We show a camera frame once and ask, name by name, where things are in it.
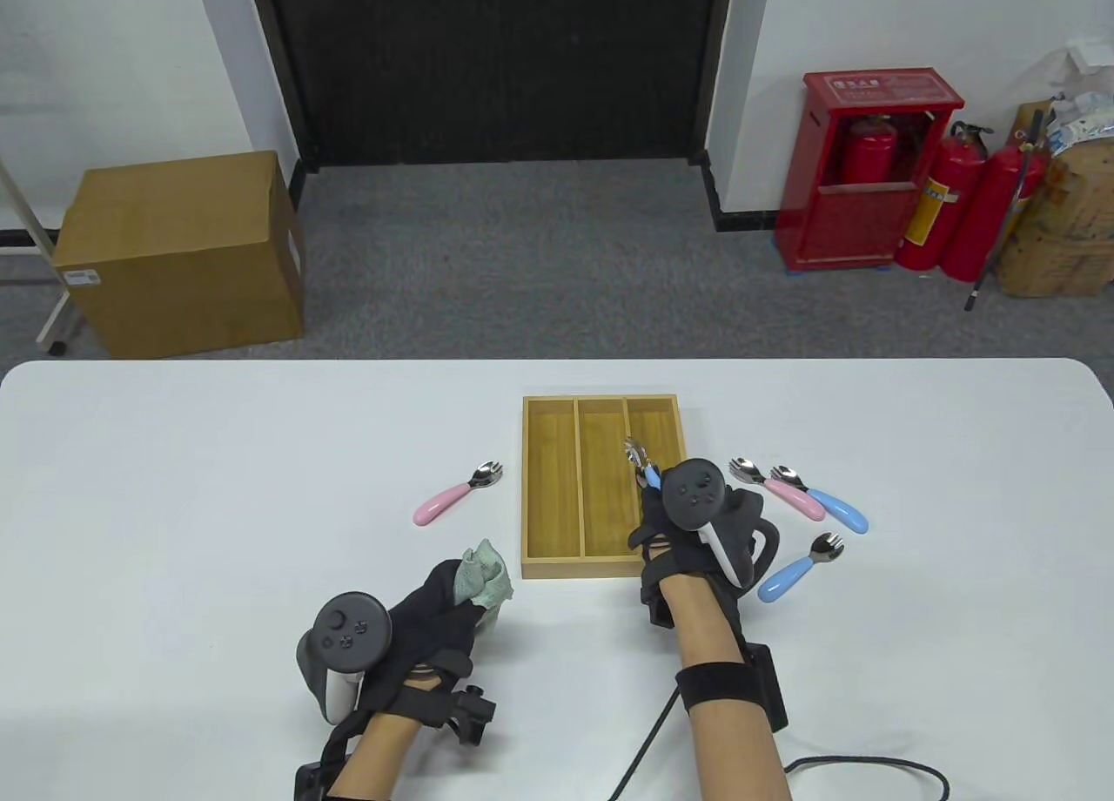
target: cutlery tray compartment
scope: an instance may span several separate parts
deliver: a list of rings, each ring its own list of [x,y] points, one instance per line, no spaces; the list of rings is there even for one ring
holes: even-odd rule
[[[623,439],[670,468],[685,458],[676,395],[522,400],[522,577],[629,577],[639,518]]]

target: gray carpet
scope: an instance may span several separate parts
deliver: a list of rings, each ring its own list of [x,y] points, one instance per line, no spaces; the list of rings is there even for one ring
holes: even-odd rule
[[[786,276],[769,233],[712,229],[681,160],[330,169],[302,218],[309,335],[213,356],[1071,356],[1114,392],[1114,289],[990,289],[965,314],[939,274]],[[0,286],[0,372],[37,356],[55,299]],[[84,332],[70,355],[100,350]]]

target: black door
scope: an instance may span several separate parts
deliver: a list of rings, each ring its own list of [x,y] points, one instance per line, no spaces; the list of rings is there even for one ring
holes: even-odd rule
[[[712,0],[273,1],[323,165],[692,152]]]

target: pink handle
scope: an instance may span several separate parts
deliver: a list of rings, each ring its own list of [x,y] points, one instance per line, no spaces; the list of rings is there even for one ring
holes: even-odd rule
[[[471,488],[468,486],[468,482],[465,482],[455,488],[441,491],[421,508],[414,510],[414,526],[429,526],[430,522],[441,516],[442,511],[467,497],[470,490]]]
[[[785,485],[776,479],[766,479],[763,483],[766,490],[775,495],[776,498],[784,499],[809,519],[819,522],[828,514],[820,502],[792,485]]]

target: black cable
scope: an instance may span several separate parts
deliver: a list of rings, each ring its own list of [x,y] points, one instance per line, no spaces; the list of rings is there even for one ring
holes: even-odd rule
[[[676,687],[673,690],[673,694],[670,696],[668,701],[665,702],[665,707],[662,709],[662,713],[657,714],[657,720],[654,721],[654,727],[649,730],[649,734],[646,735],[646,740],[643,741],[642,748],[638,750],[638,754],[634,756],[631,761],[631,765],[627,766],[627,771],[624,773],[623,780],[619,781],[619,785],[616,787],[615,792],[607,801],[618,801],[618,797],[623,794],[623,790],[631,782],[634,776],[634,771],[638,769],[638,764],[642,759],[646,755],[649,744],[654,742],[654,737],[657,736],[657,732],[661,731],[662,725],[665,723],[665,717],[668,716],[670,712],[673,711],[673,706],[676,705],[677,699],[681,696],[681,688]]]
[[[657,732],[662,730],[662,725],[665,724],[665,717],[668,716],[670,712],[673,711],[673,706],[676,705],[677,699],[681,696],[681,688],[675,688],[673,694],[670,696],[668,701],[665,702],[665,707],[662,709],[662,713],[657,714],[657,720],[654,721],[654,727],[649,730],[649,734],[646,735],[646,740],[643,741],[642,746],[638,749],[638,753],[631,761],[631,765],[627,766],[627,771],[623,774],[623,779],[619,781],[612,793],[612,797],[607,801],[618,801],[619,795],[623,794],[623,790],[631,782],[634,776],[635,770],[642,762],[642,759],[646,756],[646,752],[654,742],[654,737],[657,736]],[[907,761],[902,758],[885,758],[880,755],[869,755],[869,754],[822,754],[813,758],[797,758],[795,761],[785,766],[785,774],[795,772],[799,769],[807,769],[809,766],[824,766],[832,763],[869,763],[877,766],[893,766],[895,769],[911,769],[917,772],[925,772],[930,774],[936,781],[940,782],[942,785],[944,794],[940,795],[939,801],[948,801],[951,798],[951,784],[948,783],[947,776],[932,766],[925,765],[924,763],[917,763],[916,761]]]
[[[917,763],[916,761],[907,761],[902,758],[881,758],[867,754],[822,754],[815,758],[797,758],[795,761],[785,766],[785,774],[788,775],[798,769],[824,766],[831,763],[871,763],[878,766],[893,766],[896,769],[911,769],[917,772],[925,772],[935,778],[936,781],[939,781],[940,787],[944,788],[940,801],[948,801],[951,798],[951,784],[948,783],[948,779],[944,776],[940,770],[926,766],[924,763]]]

